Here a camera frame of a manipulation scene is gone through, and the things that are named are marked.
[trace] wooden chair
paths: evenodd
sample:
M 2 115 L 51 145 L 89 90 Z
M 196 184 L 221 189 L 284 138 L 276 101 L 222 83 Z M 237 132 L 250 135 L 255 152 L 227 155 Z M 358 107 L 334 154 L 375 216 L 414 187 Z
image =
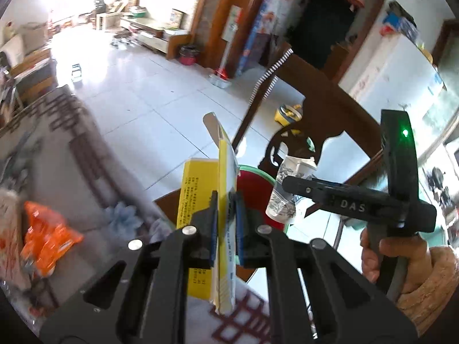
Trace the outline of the wooden chair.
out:
M 288 44 L 278 47 L 272 63 L 280 59 L 289 47 Z M 314 157 L 318 163 L 325 140 L 339 136 L 343 132 L 346 132 L 370 158 L 374 157 L 370 163 L 347 182 L 355 184 L 357 180 L 361 181 L 376 169 L 376 165 L 382 160 L 379 124 L 345 91 L 332 83 L 323 72 L 295 54 L 292 54 L 272 76 L 261 84 L 236 133 L 233 141 L 234 149 L 237 148 L 249 128 L 275 75 L 305 96 L 303 102 L 304 117 L 299 122 L 283 127 L 274 134 L 268 143 L 265 157 L 258 166 L 259 169 L 272 177 L 276 177 L 283 160 L 279 156 L 282 142 L 288 147 L 289 155 L 301 158 Z M 314 152 L 308 148 L 308 137 L 314 143 Z M 156 201 L 172 221 L 177 218 L 179 197 L 180 190 L 177 190 Z M 309 211 L 307 215 L 320 208 L 318 206 L 313 207 L 313 210 Z M 252 272 L 238 268 L 237 275 L 247 281 Z

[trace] green rim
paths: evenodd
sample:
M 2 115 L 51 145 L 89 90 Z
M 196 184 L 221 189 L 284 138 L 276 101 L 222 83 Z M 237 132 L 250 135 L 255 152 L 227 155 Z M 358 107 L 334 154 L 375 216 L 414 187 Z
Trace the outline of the green rim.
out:
M 272 178 L 268 173 L 262 171 L 261 169 L 251 167 L 250 165 L 240 165 L 239 169 L 241 171 L 252 172 L 268 181 L 272 186 L 276 183 L 276 180 Z

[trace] sleeve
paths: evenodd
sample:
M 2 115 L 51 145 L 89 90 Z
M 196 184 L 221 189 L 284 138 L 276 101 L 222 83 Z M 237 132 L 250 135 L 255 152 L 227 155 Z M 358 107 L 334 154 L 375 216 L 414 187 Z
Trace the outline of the sleeve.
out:
M 459 284 L 459 262 L 450 247 L 430 248 L 433 272 L 415 291 L 400 296 L 397 307 L 421 336 L 435 322 Z

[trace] red bowl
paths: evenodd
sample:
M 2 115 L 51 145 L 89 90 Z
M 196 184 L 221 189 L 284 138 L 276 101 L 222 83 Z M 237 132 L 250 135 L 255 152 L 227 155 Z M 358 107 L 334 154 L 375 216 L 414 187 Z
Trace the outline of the red bowl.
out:
M 266 215 L 266 207 L 268 206 L 274 183 L 274 178 L 258 168 L 246 165 L 240 166 L 240 175 L 237 178 L 237 190 L 242 191 L 246 208 L 260 211 L 263 213 L 265 224 L 283 232 L 285 225 L 270 219 Z

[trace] metal screw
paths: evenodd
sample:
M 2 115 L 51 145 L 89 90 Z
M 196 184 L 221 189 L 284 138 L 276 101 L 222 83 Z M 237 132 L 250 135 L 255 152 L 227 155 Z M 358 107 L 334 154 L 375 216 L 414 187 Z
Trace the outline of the metal screw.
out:
M 260 234 L 270 234 L 272 232 L 273 228 L 270 227 L 269 225 L 260 225 L 256 231 L 259 232 Z
M 327 247 L 327 243 L 323 239 L 313 239 L 311 246 L 315 249 L 325 249 L 325 247 Z
M 193 235 L 197 232 L 198 229 L 196 229 L 193 225 L 187 225 L 182 229 L 182 233 L 185 235 Z
M 136 251 L 138 249 L 141 249 L 143 246 L 143 242 L 140 239 L 133 239 L 128 243 L 128 248 L 131 251 Z

